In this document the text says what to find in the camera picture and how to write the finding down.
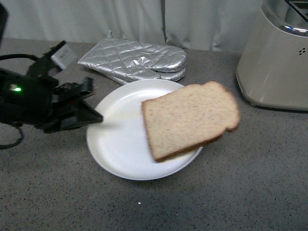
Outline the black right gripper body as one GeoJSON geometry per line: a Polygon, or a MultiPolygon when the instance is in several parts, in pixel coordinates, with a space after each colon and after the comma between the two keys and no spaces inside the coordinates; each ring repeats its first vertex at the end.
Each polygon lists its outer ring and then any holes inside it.
{"type": "Polygon", "coordinates": [[[1,60],[26,58],[33,61],[26,74],[0,70],[0,121],[8,125],[40,126],[53,114],[52,98],[59,81],[49,71],[62,70],[51,60],[65,41],[50,48],[42,57],[29,54],[2,55],[1,60]]]}

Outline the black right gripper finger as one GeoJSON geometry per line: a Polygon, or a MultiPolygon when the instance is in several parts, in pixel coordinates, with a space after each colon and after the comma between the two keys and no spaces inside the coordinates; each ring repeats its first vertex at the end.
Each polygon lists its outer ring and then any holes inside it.
{"type": "Polygon", "coordinates": [[[93,93],[93,79],[85,77],[81,84],[64,83],[56,88],[58,99],[78,99],[93,93]]]}
{"type": "Polygon", "coordinates": [[[103,116],[84,100],[69,103],[59,109],[60,130],[72,130],[103,122],[103,116]]]}

